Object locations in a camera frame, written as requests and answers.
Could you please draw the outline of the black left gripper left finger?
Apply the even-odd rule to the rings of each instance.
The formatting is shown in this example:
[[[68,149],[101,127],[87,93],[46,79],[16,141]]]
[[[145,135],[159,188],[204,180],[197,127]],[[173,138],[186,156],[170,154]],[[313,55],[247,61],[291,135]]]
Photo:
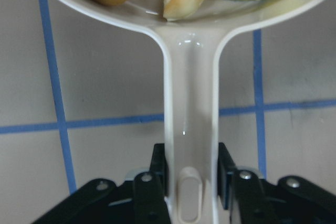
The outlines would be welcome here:
[[[169,223],[165,201],[167,188],[165,146],[155,144],[150,168],[139,173],[133,181],[133,209],[135,223]]]

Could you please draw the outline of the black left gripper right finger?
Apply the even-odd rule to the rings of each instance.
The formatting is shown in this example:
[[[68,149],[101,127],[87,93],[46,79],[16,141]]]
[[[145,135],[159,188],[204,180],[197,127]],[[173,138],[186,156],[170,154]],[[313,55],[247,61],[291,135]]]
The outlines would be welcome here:
[[[230,223],[265,223],[265,195],[257,174],[239,169],[224,143],[218,147],[218,195]]]

